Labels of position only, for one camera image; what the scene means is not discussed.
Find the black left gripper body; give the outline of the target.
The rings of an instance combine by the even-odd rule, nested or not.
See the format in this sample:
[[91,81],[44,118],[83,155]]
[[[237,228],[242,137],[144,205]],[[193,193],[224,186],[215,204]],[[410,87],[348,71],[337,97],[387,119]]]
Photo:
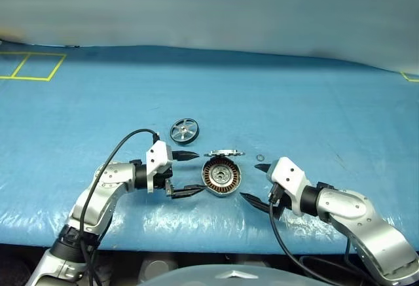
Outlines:
[[172,167],[164,168],[162,173],[156,173],[153,177],[153,189],[162,189],[165,190],[167,197],[173,196],[173,185],[170,179],[173,176],[173,169]]

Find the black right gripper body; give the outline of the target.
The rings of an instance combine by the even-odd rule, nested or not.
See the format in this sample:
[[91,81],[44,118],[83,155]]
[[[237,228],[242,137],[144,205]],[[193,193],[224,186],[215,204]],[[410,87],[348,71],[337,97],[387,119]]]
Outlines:
[[280,220],[285,209],[291,209],[291,199],[282,186],[274,183],[268,194],[269,217]]

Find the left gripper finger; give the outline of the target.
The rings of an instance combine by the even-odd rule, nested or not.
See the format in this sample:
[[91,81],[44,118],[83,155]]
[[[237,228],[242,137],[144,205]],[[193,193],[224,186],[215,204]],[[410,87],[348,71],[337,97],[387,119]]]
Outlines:
[[178,162],[184,162],[198,158],[200,155],[192,151],[173,151],[172,158]]
[[206,185],[187,185],[181,189],[172,190],[170,197],[172,199],[180,199],[180,198],[187,198],[190,196],[194,196],[199,192],[206,189]]

